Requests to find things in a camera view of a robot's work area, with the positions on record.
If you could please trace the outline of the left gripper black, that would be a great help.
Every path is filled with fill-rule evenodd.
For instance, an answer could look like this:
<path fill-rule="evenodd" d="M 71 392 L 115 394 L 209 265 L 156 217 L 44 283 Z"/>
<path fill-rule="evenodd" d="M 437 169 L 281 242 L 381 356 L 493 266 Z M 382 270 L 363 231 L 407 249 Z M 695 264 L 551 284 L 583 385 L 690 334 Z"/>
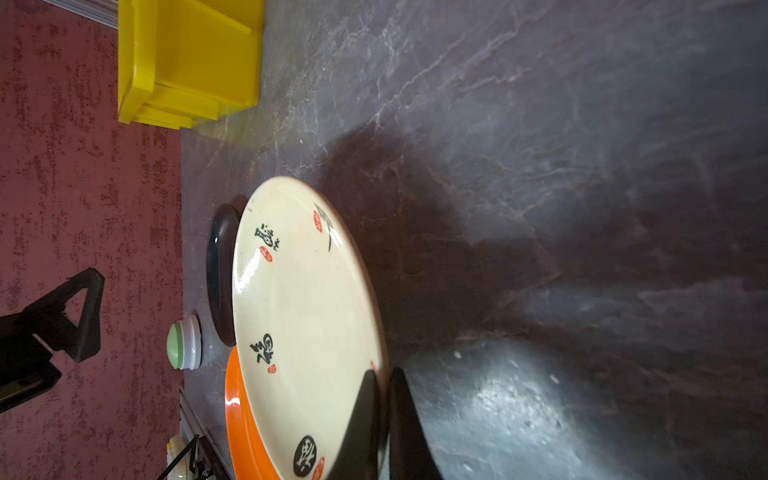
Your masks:
<path fill-rule="evenodd" d="M 78 363 L 100 351 L 104 284 L 98 270 L 87 268 L 25 307 L 22 314 L 1 317 L 1 413 L 50 391 L 62 376 L 51 362 L 52 353 L 35 334 Z M 66 305 L 81 291 L 86 296 L 75 324 Z"/>

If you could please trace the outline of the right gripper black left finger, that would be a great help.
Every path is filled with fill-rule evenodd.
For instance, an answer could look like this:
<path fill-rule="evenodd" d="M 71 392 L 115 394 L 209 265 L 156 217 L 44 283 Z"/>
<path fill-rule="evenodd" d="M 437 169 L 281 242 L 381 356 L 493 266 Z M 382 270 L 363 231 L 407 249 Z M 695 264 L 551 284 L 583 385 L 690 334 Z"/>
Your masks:
<path fill-rule="evenodd" d="M 378 478 L 380 403 L 376 374 L 368 370 L 328 480 Z"/>

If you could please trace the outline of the orange plate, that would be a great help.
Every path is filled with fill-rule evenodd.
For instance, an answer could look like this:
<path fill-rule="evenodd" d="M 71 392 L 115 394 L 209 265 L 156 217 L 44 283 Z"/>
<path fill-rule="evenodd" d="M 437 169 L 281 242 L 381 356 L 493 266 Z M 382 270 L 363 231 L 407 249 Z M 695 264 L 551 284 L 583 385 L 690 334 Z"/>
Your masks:
<path fill-rule="evenodd" d="M 235 478 L 279 479 L 253 419 L 236 347 L 226 370 L 225 416 Z"/>

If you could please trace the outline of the cream yellow plate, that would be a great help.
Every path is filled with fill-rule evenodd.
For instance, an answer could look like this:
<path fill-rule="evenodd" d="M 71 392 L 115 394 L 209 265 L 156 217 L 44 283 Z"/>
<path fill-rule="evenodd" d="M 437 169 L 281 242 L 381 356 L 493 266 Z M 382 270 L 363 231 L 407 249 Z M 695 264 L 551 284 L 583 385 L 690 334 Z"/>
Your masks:
<path fill-rule="evenodd" d="M 332 205 L 306 183 L 262 183 L 232 267 L 236 345 L 252 416 L 276 473 L 324 479 L 367 372 L 388 360 L 366 267 Z"/>

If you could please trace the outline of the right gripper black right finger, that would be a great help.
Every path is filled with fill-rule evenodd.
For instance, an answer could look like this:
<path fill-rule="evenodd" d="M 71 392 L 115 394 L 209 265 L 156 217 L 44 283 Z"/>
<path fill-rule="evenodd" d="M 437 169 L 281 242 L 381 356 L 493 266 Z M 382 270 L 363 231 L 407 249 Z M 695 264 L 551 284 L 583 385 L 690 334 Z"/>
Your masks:
<path fill-rule="evenodd" d="M 390 376 L 388 414 L 389 478 L 442 480 L 401 368 L 394 368 Z"/>

